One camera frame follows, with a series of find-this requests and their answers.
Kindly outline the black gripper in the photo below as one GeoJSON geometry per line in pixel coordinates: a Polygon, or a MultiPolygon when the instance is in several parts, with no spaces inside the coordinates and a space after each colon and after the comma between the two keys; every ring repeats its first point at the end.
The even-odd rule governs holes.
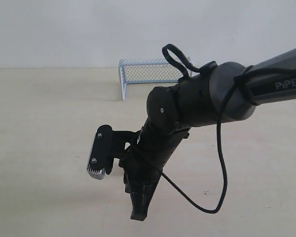
{"type": "Polygon", "coordinates": [[[138,131],[119,131],[121,140],[129,143],[119,162],[124,169],[125,192],[130,193],[132,213],[147,213],[161,174],[159,171],[183,139],[189,126],[179,122],[157,125],[147,118],[138,131]]]}

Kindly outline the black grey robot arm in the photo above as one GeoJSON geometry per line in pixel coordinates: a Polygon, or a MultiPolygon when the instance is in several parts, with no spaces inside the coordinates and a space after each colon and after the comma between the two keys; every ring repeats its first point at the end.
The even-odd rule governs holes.
{"type": "Polygon", "coordinates": [[[132,136],[128,157],[121,162],[125,190],[132,202],[130,217],[139,221],[147,217],[163,168],[180,142],[193,127],[208,125],[216,126],[223,176],[217,207],[209,210],[217,213],[227,189],[222,124],[248,119],[261,104],[296,99],[296,48],[250,66],[211,61],[197,68],[173,44],[165,45],[162,54],[182,77],[173,86],[157,86],[149,93],[148,117],[132,136]]]}

